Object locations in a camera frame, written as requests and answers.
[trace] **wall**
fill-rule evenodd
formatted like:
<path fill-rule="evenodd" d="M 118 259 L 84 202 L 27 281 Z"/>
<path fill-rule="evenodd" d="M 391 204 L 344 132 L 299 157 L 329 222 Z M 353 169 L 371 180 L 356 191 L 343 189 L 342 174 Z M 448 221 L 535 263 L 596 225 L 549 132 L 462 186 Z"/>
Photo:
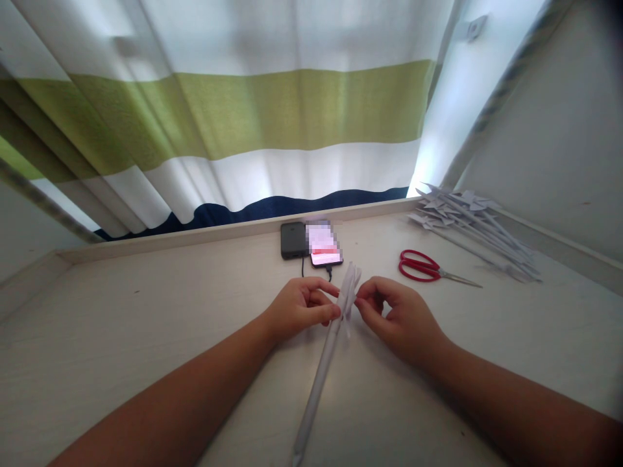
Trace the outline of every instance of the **wall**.
<path fill-rule="evenodd" d="M 56 248 L 85 245 L 2 182 L 0 219 L 0 282 Z"/>
<path fill-rule="evenodd" d="M 408 197 L 419 182 L 439 185 L 502 73 L 533 25 L 544 0 L 469 0 L 462 21 L 488 15 L 478 39 L 453 39 L 426 112 Z"/>
<path fill-rule="evenodd" d="M 563 20 L 459 186 L 623 261 L 621 57 L 598 13 Z"/>

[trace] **charging cable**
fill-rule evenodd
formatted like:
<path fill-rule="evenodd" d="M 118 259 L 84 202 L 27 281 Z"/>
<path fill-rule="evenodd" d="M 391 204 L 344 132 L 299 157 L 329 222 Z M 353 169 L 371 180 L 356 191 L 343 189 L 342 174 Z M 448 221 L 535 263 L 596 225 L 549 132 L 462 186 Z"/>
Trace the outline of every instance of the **charging cable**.
<path fill-rule="evenodd" d="M 329 273 L 329 282 L 333 279 L 333 266 L 328 265 L 324 267 Z M 305 257 L 303 256 L 300 261 L 300 276 L 305 277 Z"/>

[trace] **black power bank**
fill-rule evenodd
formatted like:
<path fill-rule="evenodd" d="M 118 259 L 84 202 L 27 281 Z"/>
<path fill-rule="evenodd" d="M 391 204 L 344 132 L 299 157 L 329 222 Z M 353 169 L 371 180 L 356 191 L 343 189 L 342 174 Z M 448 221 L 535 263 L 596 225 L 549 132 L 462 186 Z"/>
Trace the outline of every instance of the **black power bank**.
<path fill-rule="evenodd" d="M 291 222 L 281 225 L 281 257 L 292 259 L 304 257 L 310 253 L 303 222 Z"/>

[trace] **navy blue stripe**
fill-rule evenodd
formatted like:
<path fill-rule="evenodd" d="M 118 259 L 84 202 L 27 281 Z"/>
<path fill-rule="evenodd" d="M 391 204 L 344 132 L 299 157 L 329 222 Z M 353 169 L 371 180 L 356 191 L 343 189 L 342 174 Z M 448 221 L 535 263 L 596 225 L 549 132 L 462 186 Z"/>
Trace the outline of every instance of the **navy blue stripe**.
<path fill-rule="evenodd" d="M 214 227 L 217 225 L 234 224 L 236 222 L 257 221 L 268 219 L 269 217 L 279 217 L 284 215 L 301 214 L 313 211 L 323 211 L 327 209 L 345 208 L 357 204 L 368 204 L 379 201 L 389 201 L 394 199 L 406 198 L 407 190 L 404 188 L 391 188 L 387 191 L 364 191 L 364 190 L 342 190 L 331 193 L 317 200 L 304 200 L 287 197 L 270 197 L 249 204 L 246 208 L 238 212 L 231 212 L 220 204 L 202 204 L 195 209 L 195 218 L 187 224 L 182 224 L 175 214 L 171 213 L 169 218 L 153 229 L 147 229 L 141 233 L 130 233 L 123 237 L 112 238 L 102 229 L 95 233 L 107 241 L 125 240 L 130 238 L 148 237 L 150 235 L 168 234 L 170 232 L 180 232 L 182 230 L 192 230 L 203 227 Z"/>

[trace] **scissor blade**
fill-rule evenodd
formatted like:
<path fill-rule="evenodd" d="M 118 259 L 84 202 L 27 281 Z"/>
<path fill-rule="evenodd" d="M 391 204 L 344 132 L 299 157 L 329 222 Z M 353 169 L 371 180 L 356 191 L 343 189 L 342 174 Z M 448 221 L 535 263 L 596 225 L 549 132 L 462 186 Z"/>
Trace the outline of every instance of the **scissor blade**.
<path fill-rule="evenodd" d="M 450 274 L 449 272 L 445 272 L 444 274 L 441 275 L 441 277 L 445 277 L 446 279 L 451 279 L 460 283 L 464 283 L 465 285 L 471 285 L 472 287 L 479 287 L 479 288 L 483 288 L 482 285 L 477 284 L 476 282 L 471 282 L 465 278 L 459 277 L 459 276 L 455 276 L 454 274 Z"/>

